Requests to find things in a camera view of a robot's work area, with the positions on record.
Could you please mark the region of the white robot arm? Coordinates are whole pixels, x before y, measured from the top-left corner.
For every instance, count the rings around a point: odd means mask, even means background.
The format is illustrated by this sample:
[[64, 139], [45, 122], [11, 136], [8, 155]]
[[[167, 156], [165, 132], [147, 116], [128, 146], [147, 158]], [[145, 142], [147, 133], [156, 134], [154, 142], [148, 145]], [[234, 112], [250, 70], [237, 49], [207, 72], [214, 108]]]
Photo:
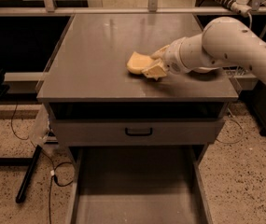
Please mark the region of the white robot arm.
[[266, 85], [266, 42], [231, 17], [210, 21], [200, 34], [179, 38], [151, 58], [153, 62], [142, 70], [148, 78], [241, 66]]

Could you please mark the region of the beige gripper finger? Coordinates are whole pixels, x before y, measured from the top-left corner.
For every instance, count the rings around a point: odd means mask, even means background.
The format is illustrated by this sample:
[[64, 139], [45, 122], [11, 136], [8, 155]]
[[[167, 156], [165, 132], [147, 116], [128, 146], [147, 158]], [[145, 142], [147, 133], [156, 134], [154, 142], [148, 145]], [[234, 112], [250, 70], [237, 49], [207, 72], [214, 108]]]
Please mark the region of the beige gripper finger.
[[154, 60], [161, 58], [161, 57], [163, 56], [164, 52], [165, 52], [168, 48], [169, 48], [169, 46], [166, 45], [166, 46], [164, 46], [164, 47], [162, 47], [162, 48], [156, 50], [155, 52], [153, 52], [153, 53], [150, 55], [150, 58], [151, 58], [151, 59], [154, 59]]
[[146, 78], [154, 78], [158, 80], [161, 77], [166, 77], [168, 73], [167, 68], [164, 66], [162, 59], [155, 60], [152, 64], [142, 70], [142, 74]]

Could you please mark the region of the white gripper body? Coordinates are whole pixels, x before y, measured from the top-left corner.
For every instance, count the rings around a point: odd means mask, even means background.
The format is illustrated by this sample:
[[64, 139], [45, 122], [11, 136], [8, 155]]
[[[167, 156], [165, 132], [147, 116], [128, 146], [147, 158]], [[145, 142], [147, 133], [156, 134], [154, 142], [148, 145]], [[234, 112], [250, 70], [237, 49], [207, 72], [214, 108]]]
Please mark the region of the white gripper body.
[[162, 60], [170, 72], [174, 74], [188, 73], [189, 69], [183, 64], [180, 57], [185, 37], [172, 42], [162, 55]]

